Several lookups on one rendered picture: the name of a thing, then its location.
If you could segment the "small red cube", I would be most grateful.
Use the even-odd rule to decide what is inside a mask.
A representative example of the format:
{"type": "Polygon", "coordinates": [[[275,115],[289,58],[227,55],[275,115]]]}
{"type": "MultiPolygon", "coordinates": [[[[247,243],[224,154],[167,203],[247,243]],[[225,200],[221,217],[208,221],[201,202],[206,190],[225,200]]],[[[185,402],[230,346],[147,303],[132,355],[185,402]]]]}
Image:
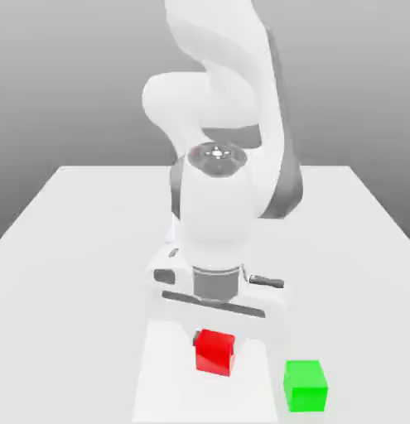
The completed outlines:
{"type": "Polygon", "coordinates": [[[229,377],[232,369],[230,356],[234,342],[234,335],[202,329],[195,345],[196,369],[229,377]]]}

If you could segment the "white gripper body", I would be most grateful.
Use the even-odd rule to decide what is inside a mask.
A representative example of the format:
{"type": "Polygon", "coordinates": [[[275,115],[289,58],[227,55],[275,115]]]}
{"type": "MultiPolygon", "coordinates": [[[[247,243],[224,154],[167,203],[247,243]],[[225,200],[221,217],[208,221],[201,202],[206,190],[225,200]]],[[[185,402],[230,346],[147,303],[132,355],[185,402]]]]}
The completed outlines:
{"type": "Polygon", "coordinates": [[[242,286],[228,302],[200,300],[170,287],[149,298],[150,318],[184,325],[188,332],[207,329],[264,342],[282,342],[288,334],[290,288],[242,286]]]}

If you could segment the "small green cube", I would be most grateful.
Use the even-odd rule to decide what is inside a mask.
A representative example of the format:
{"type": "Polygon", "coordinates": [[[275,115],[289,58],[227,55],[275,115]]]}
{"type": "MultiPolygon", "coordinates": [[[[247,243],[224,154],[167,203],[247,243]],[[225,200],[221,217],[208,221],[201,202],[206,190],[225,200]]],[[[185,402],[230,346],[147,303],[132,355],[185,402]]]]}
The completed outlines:
{"type": "Polygon", "coordinates": [[[328,382],[319,360],[287,360],[283,388],[290,412],[325,411],[328,382]]]}

